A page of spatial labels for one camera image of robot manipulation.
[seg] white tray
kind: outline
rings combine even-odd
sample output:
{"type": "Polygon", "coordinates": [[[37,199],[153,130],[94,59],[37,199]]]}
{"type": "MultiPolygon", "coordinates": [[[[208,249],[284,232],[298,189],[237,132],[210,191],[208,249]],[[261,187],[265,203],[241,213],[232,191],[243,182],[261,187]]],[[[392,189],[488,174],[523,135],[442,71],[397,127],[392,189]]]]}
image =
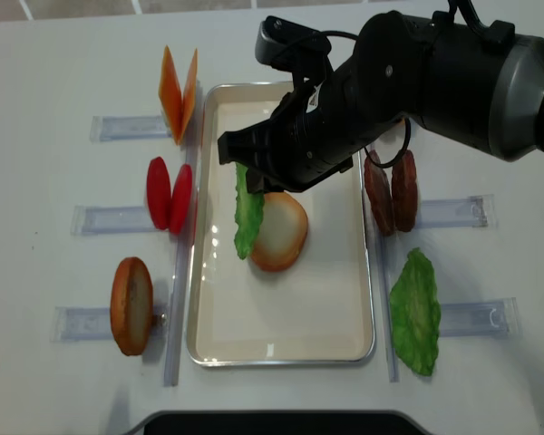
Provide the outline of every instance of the white tray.
{"type": "Polygon", "coordinates": [[[374,347],[359,158],[306,193],[303,252],[265,273],[234,248],[235,165],[220,166],[218,137],[270,116],[292,83],[223,85],[206,99],[187,344],[206,366],[352,363],[374,347]]]}

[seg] metal tray rim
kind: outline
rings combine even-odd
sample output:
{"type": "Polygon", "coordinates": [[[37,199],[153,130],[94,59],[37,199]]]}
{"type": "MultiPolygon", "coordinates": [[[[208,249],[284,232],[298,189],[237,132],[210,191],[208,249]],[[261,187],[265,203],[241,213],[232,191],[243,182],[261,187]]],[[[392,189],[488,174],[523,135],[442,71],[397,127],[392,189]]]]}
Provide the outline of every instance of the metal tray rim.
{"type": "MultiPolygon", "coordinates": [[[[210,99],[213,96],[213,93],[216,92],[218,89],[221,88],[234,88],[234,87],[252,87],[252,86],[261,86],[261,85],[286,85],[290,82],[284,81],[284,82],[244,82],[244,83],[222,83],[219,85],[214,86],[211,88],[208,93],[205,96],[204,102],[203,102],[203,123],[201,127],[201,147],[203,148],[203,140],[204,140],[204,129],[205,129],[205,123],[206,123],[206,110],[208,108],[208,104],[210,103],[210,99]]],[[[361,152],[359,151],[356,154],[356,157],[359,160],[359,169],[358,169],[358,176],[359,176],[359,187],[361,189],[361,199],[362,199],[362,211],[363,211],[363,236],[364,236],[364,260],[366,264],[366,274],[367,274],[367,283],[369,284],[369,306],[371,311],[371,323],[373,325],[373,333],[371,336],[371,345],[369,346],[369,349],[367,350],[366,354],[354,359],[354,360],[261,360],[261,361],[209,361],[205,362],[202,359],[200,359],[190,348],[189,348],[189,340],[188,340],[188,330],[189,330],[189,304],[190,304],[190,296],[191,296],[191,282],[193,279],[193,266],[195,264],[196,258],[195,258],[195,237],[194,237],[194,243],[191,248],[191,259],[189,261],[189,270],[188,270],[188,283],[186,288],[186,314],[187,314],[187,321],[185,324],[185,331],[183,332],[184,339],[186,342],[186,349],[188,351],[189,357],[191,360],[205,368],[217,368],[217,367],[255,367],[255,366],[288,366],[288,365],[297,365],[297,366],[307,366],[307,365],[343,365],[343,364],[360,364],[360,363],[367,363],[369,360],[369,357],[371,357],[374,353],[375,348],[375,340],[376,340],[376,332],[375,332],[375,326],[374,326],[374,307],[373,307],[373,283],[371,281],[371,266],[369,264],[369,244],[368,244],[368,228],[367,228],[367,219],[366,219],[366,199],[365,195],[363,193],[363,167],[361,165],[361,152]]],[[[196,178],[198,185],[196,186],[197,191],[199,192],[199,178],[196,178]]]]}

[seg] salami slice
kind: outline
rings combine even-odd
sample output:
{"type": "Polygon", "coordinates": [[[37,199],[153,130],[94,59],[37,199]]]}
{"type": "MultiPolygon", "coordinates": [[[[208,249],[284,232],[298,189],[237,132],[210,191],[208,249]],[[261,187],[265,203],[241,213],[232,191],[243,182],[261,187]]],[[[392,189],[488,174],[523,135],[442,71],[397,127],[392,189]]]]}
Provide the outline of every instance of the salami slice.
{"type": "Polygon", "coordinates": [[[391,184],[395,226],[399,231],[408,233],[415,226],[419,207],[417,169],[413,153],[409,150],[405,152],[401,161],[393,166],[391,184]]]}
{"type": "MultiPolygon", "coordinates": [[[[369,154],[371,159],[381,163],[375,150],[369,154]]],[[[364,188],[371,201],[371,211],[379,230],[384,236],[392,235],[395,232],[395,225],[389,180],[384,170],[371,164],[368,158],[364,160],[364,188]]]]}

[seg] black object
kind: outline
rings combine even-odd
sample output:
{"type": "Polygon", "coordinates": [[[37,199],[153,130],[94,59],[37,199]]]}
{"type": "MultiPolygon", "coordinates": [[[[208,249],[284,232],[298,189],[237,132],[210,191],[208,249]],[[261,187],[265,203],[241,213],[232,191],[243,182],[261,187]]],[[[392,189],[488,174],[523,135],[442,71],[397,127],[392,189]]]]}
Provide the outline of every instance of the black object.
{"type": "Polygon", "coordinates": [[[217,433],[218,435],[423,435],[405,417],[366,412],[228,412],[163,414],[150,421],[145,435],[217,433]]]}
{"type": "Polygon", "coordinates": [[[449,3],[431,19],[374,16],[335,71],[326,36],[353,35],[267,18],[256,57],[292,72],[295,88],[269,120],[225,132],[219,163],[247,166],[249,192],[300,192],[350,169],[402,118],[503,160],[537,141],[544,150],[544,40],[483,25],[470,0],[449,3]],[[458,9],[467,25],[454,22],[458,9]]]}

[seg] red tomato slice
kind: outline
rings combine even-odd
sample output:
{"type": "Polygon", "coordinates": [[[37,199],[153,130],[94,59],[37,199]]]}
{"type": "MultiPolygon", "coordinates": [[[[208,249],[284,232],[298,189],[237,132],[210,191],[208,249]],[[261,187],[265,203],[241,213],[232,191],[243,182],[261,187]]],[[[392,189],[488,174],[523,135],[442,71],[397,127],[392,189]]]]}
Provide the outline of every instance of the red tomato slice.
{"type": "Polygon", "coordinates": [[[161,157],[153,159],[147,169],[147,207],[153,225],[157,229],[167,229],[170,225],[171,182],[161,157]]]}
{"type": "Polygon", "coordinates": [[[170,232],[176,236],[180,233],[185,217],[188,215],[191,201],[191,166],[183,165],[175,180],[171,197],[170,232]]]}

